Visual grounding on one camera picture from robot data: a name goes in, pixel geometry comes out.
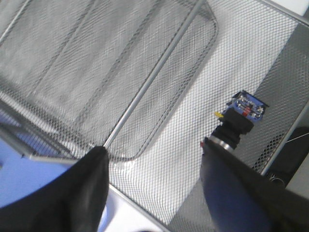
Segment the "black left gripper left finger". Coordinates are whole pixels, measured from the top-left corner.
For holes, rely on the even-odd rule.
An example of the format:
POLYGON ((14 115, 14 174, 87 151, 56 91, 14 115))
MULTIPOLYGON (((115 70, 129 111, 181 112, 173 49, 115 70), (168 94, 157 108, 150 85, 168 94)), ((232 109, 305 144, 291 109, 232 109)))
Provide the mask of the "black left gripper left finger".
POLYGON ((55 180, 0 210, 2 232, 96 232, 109 191, 109 157, 92 148, 55 180))

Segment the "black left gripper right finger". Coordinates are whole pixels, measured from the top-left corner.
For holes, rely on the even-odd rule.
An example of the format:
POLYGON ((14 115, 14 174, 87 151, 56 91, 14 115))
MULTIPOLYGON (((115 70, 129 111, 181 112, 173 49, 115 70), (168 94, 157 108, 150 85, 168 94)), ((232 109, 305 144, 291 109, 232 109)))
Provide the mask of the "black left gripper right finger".
POLYGON ((218 232, 307 232, 309 201, 270 182, 205 138, 203 194, 218 232))

